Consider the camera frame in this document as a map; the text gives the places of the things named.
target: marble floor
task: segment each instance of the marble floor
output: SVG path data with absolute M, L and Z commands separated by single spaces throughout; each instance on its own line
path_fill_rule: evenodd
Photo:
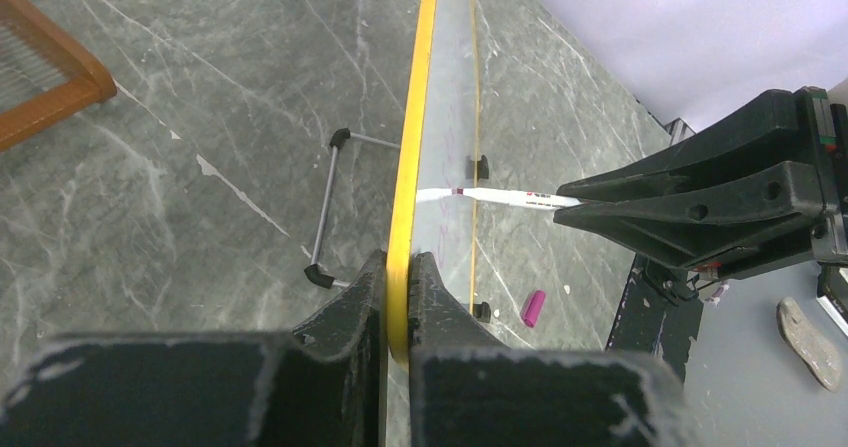
M 418 0 L 31 0 L 110 69 L 116 98 L 0 154 L 0 387 L 68 331 L 289 328 L 339 128 L 401 137 Z M 666 134 L 534 0 L 478 0 L 489 186 L 553 192 Z M 397 152 L 351 142 L 321 263 L 386 247 Z M 481 205 L 477 299 L 518 347 L 600 348 L 632 254 Z M 517 309 L 548 291 L 539 325 Z M 402 370 L 389 444 L 408 443 Z

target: purple cylinder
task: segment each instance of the purple cylinder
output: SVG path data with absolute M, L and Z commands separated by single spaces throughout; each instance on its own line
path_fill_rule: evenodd
M 524 303 L 524 308 L 521 310 L 521 320 L 524 325 L 533 328 L 536 326 L 536 321 L 539 319 L 539 313 L 542 312 L 542 304 L 545 303 L 545 292 L 537 290 L 527 297 L 527 302 Z

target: whiteboard stand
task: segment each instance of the whiteboard stand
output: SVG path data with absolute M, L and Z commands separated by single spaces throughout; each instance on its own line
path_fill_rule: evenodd
M 318 231 L 315 233 L 315 245 L 312 247 L 312 260 L 309 267 L 303 269 L 306 278 L 310 282 L 325 289 L 331 289 L 333 287 L 344 288 L 350 285 L 348 282 L 338 280 L 332 275 L 321 272 L 321 267 L 318 266 L 318 256 L 321 254 L 321 242 L 324 240 L 324 226 L 327 224 L 327 214 L 330 209 L 330 197 L 333 195 L 333 178 L 336 173 L 336 160 L 348 139 L 361 140 L 400 150 L 400 146 L 397 144 L 357 134 L 351 132 L 350 129 L 339 129 L 333 133 L 333 137 L 330 139 L 330 149 L 332 150 L 332 155 L 330 156 L 330 173 L 327 175 L 327 186 L 324 189 L 324 202 L 321 204 L 321 218 L 318 219 Z

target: white marker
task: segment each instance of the white marker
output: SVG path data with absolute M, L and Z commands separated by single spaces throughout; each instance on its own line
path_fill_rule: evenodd
M 580 205 L 574 197 L 561 197 L 559 195 L 540 194 L 538 192 L 524 192 L 521 190 L 498 190 L 487 188 L 453 189 L 455 195 L 463 195 L 484 202 L 506 204 L 513 207 L 524 207 L 536 210 L 559 210 Z

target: white wall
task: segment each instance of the white wall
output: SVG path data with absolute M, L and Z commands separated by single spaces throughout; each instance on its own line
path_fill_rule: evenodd
M 662 122 L 848 77 L 848 0 L 540 1 Z

